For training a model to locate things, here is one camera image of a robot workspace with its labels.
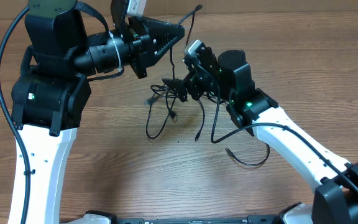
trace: cylindrical motor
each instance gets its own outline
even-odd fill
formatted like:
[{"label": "cylindrical motor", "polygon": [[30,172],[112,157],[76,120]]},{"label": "cylindrical motor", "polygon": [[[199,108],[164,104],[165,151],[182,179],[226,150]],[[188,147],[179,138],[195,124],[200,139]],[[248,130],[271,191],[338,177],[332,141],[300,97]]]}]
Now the cylindrical motor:
[{"label": "cylindrical motor", "polygon": [[75,57],[75,70],[85,75],[108,73],[119,67],[120,60],[122,67],[130,64],[130,54],[129,44],[124,43],[117,35],[114,36],[114,41],[109,38],[106,45],[89,47],[85,53]]}]

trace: black cable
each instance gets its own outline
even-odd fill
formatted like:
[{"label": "black cable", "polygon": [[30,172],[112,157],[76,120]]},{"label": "black cable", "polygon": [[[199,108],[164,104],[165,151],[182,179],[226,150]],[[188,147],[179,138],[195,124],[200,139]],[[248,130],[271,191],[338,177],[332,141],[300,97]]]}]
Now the black cable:
[{"label": "black cable", "polygon": [[246,162],[242,162],[241,160],[239,160],[230,149],[226,148],[226,152],[229,156],[233,157],[233,159],[235,159],[237,162],[239,162],[245,166],[251,166],[251,167],[257,167],[257,166],[261,166],[261,165],[265,164],[265,162],[267,161],[267,159],[270,156],[270,146],[268,144],[266,144],[266,150],[267,150],[267,154],[266,154],[266,157],[264,160],[262,160],[261,162],[258,162],[257,164],[248,164]]},{"label": "black cable", "polygon": [[178,22],[178,26],[181,25],[191,15],[196,14],[196,12],[199,11],[200,9],[202,9],[202,8],[203,8],[202,4],[197,5],[196,8],[193,11],[191,11],[188,14],[186,14],[185,16],[183,16],[183,18]]},{"label": "black cable", "polygon": [[[29,7],[26,6],[20,12],[20,14],[17,15],[17,17],[13,20],[12,24],[9,26],[8,30],[5,33],[4,38],[2,39],[2,42],[0,45],[0,72],[1,72],[2,55],[4,53],[6,43],[9,39],[9,37],[11,36],[13,30],[15,29],[16,25],[19,23],[19,21],[24,17],[24,15],[28,11],[29,11]],[[9,114],[9,111],[7,109],[4,95],[3,95],[2,89],[1,89],[1,79],[0,79],[0,105],[2,108],[2,112],[4,113],[4,116],[6,118],[6,121],[9,125],[9,127],[11,128],[13,135],[15,136],[17,144],[19,145],[20,150],[23,155],[24,169],[25,169],[25,172],[24,172],[24,174],[25,174],[25,193],[24,193],[24,204],[23,204],[21,224],[25,224],[25,221],[27,219],[27,212],[29,210],[29,202],[30,202],[30,181],[31,181],[30,161],[29,161],[29,157],[27,155],[27,150],[25,149],[23,140],[22,140],[18,130],[16,129],[16,127],[13,123],[13,120],[11,118],[11,115]]]},{"label": "black cable", "polygon": [[[186,20],[187,18],[189,18],[191,15],[195,15],[196,12],[199,11],[202,7],[203,7],[202,5],[196,6],[196,8],[195,8],[193,11],[189,12],[187,15],[185,15],[185,16],[178,22],[177,26],[180,26],[180,25],[183,23],[183,21],[185,21],[185,20]],[[188,44],[188,40],[190,39],[190,34],[191,34],[191,31],[193,30],[194,21],[195,21],[195,16],[193,16],[193,17],[192,17],[192,20],[191,20],[191,27],[190,27],[190,31],[189,31],[188,36],[187,36],[186,45]],[[171,65],[172,65],[172,79],[175,79],[175,64],[173,63],[173,50],[172,50],[172,48],[170,49],[170,54],[169,54],[169,56],[170,56],[170,63],[171,63]],[[177,99],[177,94],[176,94],[173,90],[169,89],[169,87],[167,87],[166,85],[164,85],[164,86],[152,85],[152,86],[151,86],[151,89],[152,89],[152,91],[154,92],[154,94],[152,95],[152,97],[151,97],[149,100],[147,100],[147,103],[150,105],[150,108],[149,108],[149,115],[148,115],[148,117],[147,117],[147,122],[146,122],[146,135],[147,135],[147,137],[150,138],[150,139],[156,139],[156,138],[158,138],[158,137],[161,135],[162,131],[164,130],[165,125],[167,124],[167,121],[168,121],[168,118],[169,118],[169,117],[171,117],[172,119],[175,119],[175,121],[177,121],[177,115],[176,115],[175,112],[172,111],[173,105],[175,104],[176,99]],[[161,92],[161,91],[166,92],[166,95],[165,95],[165,96],[161,95],[161,94],[159,93],[159,92]],[[157,134],[156,136],[152,137],[152,136],[150,136],[150,134],[149,134],[149,122],[150,122],[150,117],[151,117],[151,112],[152,112],[152,105],[158,100],[158,98],[164,98],[164,97],[166,98],[165,104],[166,104],[167,109],[168,109],[168,115],[167,115],[167,117],[165,118],[165,121],[164,121],[164,123],[162,124],[162,127],[161,127],[160,131],[158,132],[158,134]],[[169,105],[168,105],[168,98],[172,98],[172,99],[173,99],[172,104],[171,104],[170,107],[169,107]]]},{"label": "black cable", "polygon": [[[209,100],[210,100],[211,102],[213,102],[213,103],[218,103],[217,101],[215,101],[215,100],[217,100],[217,97],[216,97],[216,96],[211,96],[209,93],[203,94],[203,96],[206,96],[207,99],[209,99]],[[224,100],[221,100],[221,103],[220,103],[220,104],[225,104],[226,106],[229,105],[229,103],[227,103],[227,102],[224,101]]]},{"label": "black cable", "polygon": [[201,102],[201,100],[197,100],[197,102],[200,105],[201,110],[203,111],[203,124],[201,125],[201,128],[200,128],[200,130],[198,131],[198,133],[196,135],[195,141],[198,141],[198,139],[200,138],[200,135],[201,135],[201,132],[202,132],[202,130],[204,128],[204,123],[205,123],[205,110],[204,110],[203,103]]},{"label": "black cable", "polygon": [[[196,68],[202,70],[203,72],[205,72],[206,74],[208,74],[215,82],[217,88],[218,88],[218,102],[220,102],[221,100],[221,92],[220,92],[220,87],[219,87],[219,83],[217,82],[217,80],[209,73],[207,72],[202,66],[200,65],[196,65]],[[278,128],[282,128],[283,130],[289,131],[292,134],[294,134],[296,137],[298,137],[301,141],[303,141],[327,166],[329,166],[333,171],[335,171],[335,173],[347,184],[347,186],[353,190],[357,195],[358,195],[358,187],[350,180],[348,179],[340,170],[338,170],[328,159],[326,159],[312,144],[310,144],[310,142],[308,142],[301,134],[299,134],[298,132],[292,130],[290,127],[288,126],[284,126],[282,124],[276,124],[276,123],[257,123],[257,124],[250,124],[248,126],[245,126],[243,128],[237,129],[235,131],[232,131],[231,133],[219,138],[218,140],[214,140],[214,132],[215,132],[215,127],[216,127],[216,122],[218,120],[218,115],[219,115],[219,105],[216,105],[216,112],[215,112],[215,119],[214,119],[214,124],[212,127],[212,133],[211,133],[211,142],[216,144],[219,143],[229,137],[231,137],[234,134],[239,133],[240,131],[249,129],[249,128],[254,128],[254,127],[258,127],[258,126],[272,126],[272,127],[278,127]]]},{"label": "black cable", "polygon": [[105,75],[105,76],[101,76],[101,77],[94,77],[94,78],[89,78],[88,81],[92,82],[92,81],[97,81],[97,80],[105,80],[105,79],[109,79],[109,78],[118,78],[120,77],[122,74],[124,74],[124,67],[121,68],[120,72],[117,72],[115,74],[112,75]]}]

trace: white label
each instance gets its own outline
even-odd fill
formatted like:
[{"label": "white label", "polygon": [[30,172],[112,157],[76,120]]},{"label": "white label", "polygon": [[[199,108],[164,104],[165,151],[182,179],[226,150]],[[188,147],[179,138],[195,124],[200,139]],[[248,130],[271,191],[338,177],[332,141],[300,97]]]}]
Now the white label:
[{"label": "white label", "polygon": [[29,100],[34,100],[35,96],[33,93],[29,93]]}]

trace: cable connector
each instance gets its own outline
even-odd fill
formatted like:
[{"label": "cable connector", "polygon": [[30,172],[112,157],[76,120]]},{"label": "cable connector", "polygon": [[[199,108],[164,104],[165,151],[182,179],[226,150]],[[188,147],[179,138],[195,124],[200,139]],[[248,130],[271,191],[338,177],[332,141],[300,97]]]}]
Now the cable connector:
[{"label": "cable connector", "polygon": [[199,131],[199,132],[197,133],[195,141],[198,141],[198,139],[200,138],[200,135],[201,135],[201,131]]},{"label": "cable connector", "polygon": [[236,156],[234,155],[234,153],[233,153],[230,149],[225,148],[225,150],[226,150],[226,152],[227,152],[227,154],[228,154],[229,156],[231,156],[231,157],[233,157],[233,158],[236,158]]},{"label": "cable connector", "polygon": [[178,116],[175,112],[173,112],[172,110],[169,111],[169,116],[171,116],[171,118],[175,121],[178,122]]},{"label": "cable connector", "polygon": [[24,175],[34,175],[35,174],[35,170],[32,171],[24,171]]},{"label": "cable connector", "polygon": [[150,98],[150,99],[147,99],[144,101],[144,105],[153,105],[155,102],[157,102],[159,99],[159,97],[153,97],[153,98]]}]

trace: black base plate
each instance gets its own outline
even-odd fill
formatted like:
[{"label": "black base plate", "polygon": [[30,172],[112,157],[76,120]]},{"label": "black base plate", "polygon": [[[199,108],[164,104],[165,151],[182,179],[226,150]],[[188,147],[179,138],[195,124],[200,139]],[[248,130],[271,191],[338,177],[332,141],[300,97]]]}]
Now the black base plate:
[{"label": "black base plate", "polygon": [[186,218],[168,220],[144,220],[142,218],[118,218],[117,224],[279,224],[278,215],[249,215],[240,218]]}]

